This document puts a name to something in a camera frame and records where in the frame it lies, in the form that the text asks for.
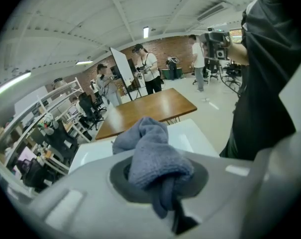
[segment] whiteboard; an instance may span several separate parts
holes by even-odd
[[[132,81],[134,80],[134,76],[132,75],[126,55],[113,48],[110,48],[110,51],[112,52],[122,79],[124,80],[127,87],[130,86]]]

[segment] wooden table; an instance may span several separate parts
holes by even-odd
[[[144,116],[167,121],[196,110],[196,106],[175,89],[160,91],[110,110],[95,139],[119,135]]]

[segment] white floor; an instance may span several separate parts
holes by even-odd
[[[174,81],[165,80],[165,85],[162,85],[162,87],[163,90],[175,88],[198,108],[198,110],[193,113],[181,116],[180,120],[192,119],[206,135],[215,150],[221,152],[230,134],[233,120],[232,112],[238,97],[220,80],[218,81],[214,78],[211,79],[209,86],[207,86],[205,82],[204,92],[197,92],[197,84],[193,85],[194,80],[195,77],[188,74],[183,79]],[[141,88],[140,92],[143,96],[147,95],[145,88]],[[130,94],[131,97],[135,99],[137,91]],[[129,96],[126,95],[122,97],[122,101],[123,103],[129,102]],[[90,135],[93,139],[96,134],[97,131],[95,128],[90,131]]]

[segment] camera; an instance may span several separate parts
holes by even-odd
[[[209,59],[228,60],[227,47],[231,44],[229,32],[215,31],[208,27],[208,33],[200,35],[199,39],[206,46]]]

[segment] brick wall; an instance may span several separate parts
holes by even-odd
[[[158,60],[159,68],[166,68],[166,60],[168,57],[177,57],[179,59],[178,67],[181,67],[183,73],[189,73],[192,71],[189,66],[192,61],[192,48],[191,45],[188,44],[187,36],[176,36],[176,37],[168,37],[159,40],[154,40],[150,42],[143,43],[143,46],[146,48],[148,52],[154,53]],[[127,57],[127,59],[132,59],[134,64],[137,65],[137,54],[133,54],[131,52],[133,47],[129,47],[127,49],[121,50]],[[78,77],[78,80],[83,88],[83,90],[91,95],[93,98],[94,94],[90,89],[90,80],[96,79],[97,77],[97,64],[102,63],[108,67],[109,73],[111,73],[110,68],[116,65],[113,56],[109,56],[95,65],[91,66],[89,69],[84,71],[83,73],[72,75],[64,78],[66,82],[70,82],[74,80],[74,77]],[[121,80],[117,80],[116,85],[118,89],[122,90],[123,84]]]

